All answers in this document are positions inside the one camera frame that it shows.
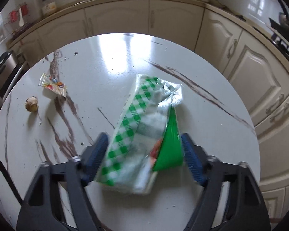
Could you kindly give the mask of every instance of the cabinet handle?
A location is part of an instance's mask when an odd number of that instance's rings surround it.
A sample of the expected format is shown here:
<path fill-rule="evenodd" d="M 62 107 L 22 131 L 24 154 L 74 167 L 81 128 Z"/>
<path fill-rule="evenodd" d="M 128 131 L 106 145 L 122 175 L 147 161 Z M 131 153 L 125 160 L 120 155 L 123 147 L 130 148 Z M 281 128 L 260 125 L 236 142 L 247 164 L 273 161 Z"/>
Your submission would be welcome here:
<path fill-rule="evenodd" d="M 274 116 L 272 116 L 271 118 L 270 118 L 270 122 L 273 122 L 274 120 L 275 120 L 275 118 L 277 117 L 277 116 L 279 116 L 281 113 L 284 113 L 284 112 L 286 112 L 286 110 L 289 108 L 289 103 L 287 102 L 286 104 L 285 104 L 285 106 L 280 110 L 280 111 L 278 111 Z"/>
<path fill-rule="evenodd" d="M 154 10 L 151 10 L 150 28 L 154 28 L 154 22 L 155 22 L 155 13 L 154 13 Z"/>
<path fill-rule="evenodd" d="M 228 49 L 228 54 L 227 54 L 227 58 L 228 58 L 228 59 L 230 59 L 230 58 L 232 57 L 232 55 L 234 54 L 234 50 L 235 50 L 235 47 L 236 47 L 237 43 L 238 43 L 238 40 L 237 40 L 237 39 L 234 39 L 233 42 L 232 42 L 232 44 L 231 44 L 231 46 L 230 46 L 230 48 Z"/>
<path fill-rule="evenodd" d="M 90 23 L 91 35 L 94 35 L 94 31 L 93 31 L 93 23 L 92 23 L 91 18 L 89 18 L 89 23 Z"/>
<path fill-rule="evenodd" d="M 270 107 L 268 107 L 268 108 L 265 110 L 265 113 L 266 113 L 267 115 L 269 115 L 269 114 L 271 113 L 271 111 L 272 111 L 272 108 L 273 108 L 277 103 L 279 103 L 279 104 L 278 104 L 278 106 L 279 106 L 279 105 L 283 102 L 284 97 L 285 97 L 285 95 L 284 95 L 283 93 L 281 93 L 280 96 L 278 97 L 278 99 L 276 100 L 276 102 L 274 102 Z"/>
<path fill-rule="evenodd" d="M 39 46 L 40 46 L 40 49 L 41 49 L 42 53 L 44 54 L 45 52 L 44 52 L 44 49 L 43 49 L 43 46 L 42 46 L 40 40 L 37 39 L 36 41 L 38 42 L 38 44 L 39 44 Z"/>
<path fill-rule="evenodd" d="M 85 20 L 82 20 L 82 23 L 83 23 L 83 31 L 84 31 L 86 37 L 88 37 L 88 31 L 87 31 L 87 26 L 86 26 Z"/>

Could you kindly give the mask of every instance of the white marble table top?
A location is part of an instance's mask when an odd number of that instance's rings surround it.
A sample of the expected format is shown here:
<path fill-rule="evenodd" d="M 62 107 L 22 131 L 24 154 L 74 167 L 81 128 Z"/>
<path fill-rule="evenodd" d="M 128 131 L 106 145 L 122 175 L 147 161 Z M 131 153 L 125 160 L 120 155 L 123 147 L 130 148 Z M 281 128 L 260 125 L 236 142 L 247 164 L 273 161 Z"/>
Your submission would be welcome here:
<path fill-rule="evenodd" d="M 65 101 L 45 96 L 38 86 L 43 72 L 67 85 Z M 100 132 L 113 134 L 137 73 L 182 84 L 184 101 L 176 109 L 180 131 L 223 162 L 247 162 L 259 181 L 259 147 L 252 121 L 236 91 L 211 64 L 160 38 L 108 34 L 49 54 L 21 78 L 2 106 L 0 159 L 22 198 L 42 161 L 65 162 L 92 144 Z M 39 100 L 38 114 L 25 109 L 30 96 Z M 201 190 L 185 166 L 160 172 L 148 196 L 106 191 L 96 182 L 86 189 L 97 216 L 116 231 L 183 230 Z M 66 191 L 61 189 L 61 194 L 68 224 L 75 226 Z M 0 211 L 13 227 L 19 210 L 0 173 Z"/>

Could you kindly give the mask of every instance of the plastic food package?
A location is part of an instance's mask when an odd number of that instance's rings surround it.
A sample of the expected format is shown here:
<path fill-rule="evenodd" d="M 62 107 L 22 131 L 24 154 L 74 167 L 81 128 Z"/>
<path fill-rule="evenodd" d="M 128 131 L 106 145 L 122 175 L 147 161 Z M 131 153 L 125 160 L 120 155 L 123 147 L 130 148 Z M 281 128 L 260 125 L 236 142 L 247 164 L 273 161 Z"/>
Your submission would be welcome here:
<path fill-rule="evenodd" d="M 66 97 L 66 85 L 62 82 L 59 82 L 55 77 L 43 73 L 40 78 L 39 86 L 42 86 L 52 92 Z"/>
<path fill-rule="evenodd" d="M 178 136 L 175 112 L 171 108 L 180 104 L 182 100 L 181 85 L 137 74 L 96 181 L 117 191 L 148 194 L 157 175 L 153 168 L 155 164 L 159 164 L 157 161 L 160 151 L 164 162 L 161 162 L 158 168 L 164 169 L 169 166 L 165 163 L 165 155 L 173 152 L 165 145 L 170 139 L 176 139 Z M 170 130 L 176 129 L 175 137 L 170 138 L 169 130 L 168 138 L 163 141 L 170 115 Z M 180 138 L 176 144 L 179 146 L 176 146 L 175 150 L 180 150 L 181 153 L 176 159 L 172 158 L 170 166 L 182 164 Z"/>

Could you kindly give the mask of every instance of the green flap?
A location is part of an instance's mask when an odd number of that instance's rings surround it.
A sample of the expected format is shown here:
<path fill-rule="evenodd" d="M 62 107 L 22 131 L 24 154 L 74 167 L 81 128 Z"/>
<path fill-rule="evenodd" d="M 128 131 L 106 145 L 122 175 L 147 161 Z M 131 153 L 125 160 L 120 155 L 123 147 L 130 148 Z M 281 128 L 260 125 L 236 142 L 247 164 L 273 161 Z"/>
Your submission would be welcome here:
<path fill-rule="evenodd" d="M 181 166 L 182 163 L 183 152 L 176 123 L 176 112 L 174 108 L 171 107 L 166 132 L 153 171 Z"/>

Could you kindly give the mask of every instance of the green gingham pattern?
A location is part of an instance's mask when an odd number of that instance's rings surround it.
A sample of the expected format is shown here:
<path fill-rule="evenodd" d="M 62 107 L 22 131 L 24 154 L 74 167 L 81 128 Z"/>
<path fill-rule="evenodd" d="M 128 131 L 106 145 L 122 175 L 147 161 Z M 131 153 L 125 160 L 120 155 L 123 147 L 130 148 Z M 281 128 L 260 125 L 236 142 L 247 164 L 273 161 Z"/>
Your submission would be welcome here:
<path fill-rule="evenodd" d="M 115 185 L 115 179 L 120 173 L 121 163 L 130 149 L 141 117 L 151 99 L 152 93 L 159 87 L 158 85 L 161 85 L 161 83 L 158 82 L 157 77 L 146 77 L 144 79 L 126 111 L 113 142 L 107 149 L 99 174 L 99 182 L 109 186 Z"/>

